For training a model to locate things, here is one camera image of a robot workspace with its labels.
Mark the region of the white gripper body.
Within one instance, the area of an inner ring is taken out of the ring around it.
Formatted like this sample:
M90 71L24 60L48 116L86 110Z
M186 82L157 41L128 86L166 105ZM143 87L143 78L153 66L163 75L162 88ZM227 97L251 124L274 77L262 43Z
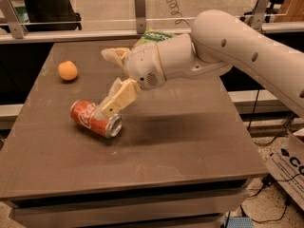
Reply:
M182 34L134 47L124 60L124 71L142 89L150 90L170 79L193 76L196 62L191 37Z

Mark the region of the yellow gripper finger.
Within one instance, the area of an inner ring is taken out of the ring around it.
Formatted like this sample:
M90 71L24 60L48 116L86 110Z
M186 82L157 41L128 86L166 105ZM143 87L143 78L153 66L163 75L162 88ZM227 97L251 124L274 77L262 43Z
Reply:
M102 56L120 68L124 68L124 59L129 54L130 49L127 47L106 48L101 51Z
M141 91L137 81L128 78L122 81L117 78L108 95L96 106L94 117L97 120L107 120L132 104Z

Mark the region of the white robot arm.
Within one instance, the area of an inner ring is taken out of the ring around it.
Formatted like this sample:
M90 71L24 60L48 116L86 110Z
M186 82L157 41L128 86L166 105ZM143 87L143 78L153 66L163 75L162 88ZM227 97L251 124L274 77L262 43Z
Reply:
M163 86L175 78L199 79L222 75L237 67L304 117L304 53L265 37L221 10L199 14L189 34L157 43L138 44L125 54L102 51L124 71L95 116L109 119L133 103L142 90Z

